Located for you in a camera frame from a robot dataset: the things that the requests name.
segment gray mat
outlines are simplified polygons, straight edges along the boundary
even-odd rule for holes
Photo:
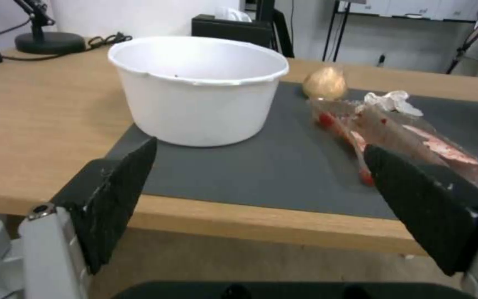
[[[347,98],[366,92],[352,90]],[[421,96],[410,102],[478,157],[478,103]],[[107,157],[122,157],[147,138],[132,125]],[[160,142],[144,194],[395,219],[381,195],[361,184],[353,149],[313,124],[295,83],[280,83],[264,128],[249,140],[212,148]]]

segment plastic bag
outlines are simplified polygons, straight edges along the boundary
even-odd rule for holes
[[[365,184],[373,185],[373,180],[363,151],[366,144],[376,144],[412,159],[448,166],[478,186],[478,159],[440,135],[427,121],[362,102],[309,101],[313,119],[353,146]]]

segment red sauce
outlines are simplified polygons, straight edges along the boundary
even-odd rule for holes
[[[334,120],[331,116],[326,113],[321,113],[318,115],[318,122],[325,128],[331,127],[334,123]]]

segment screw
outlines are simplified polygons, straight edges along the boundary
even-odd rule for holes
[[[56,213],[55,205],[53,205],[52,203],[44,203],[40,204],[39,206],[33,207],[27,215],[27,219],[29,221],[32,221],[43,218],[45,216],[49,216],[54,213]]]

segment white container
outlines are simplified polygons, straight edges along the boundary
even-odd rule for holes
[[[134,122],[173,144],[219,146],[261,130],[287,59],[247,42],[149,37],[112,46]]]

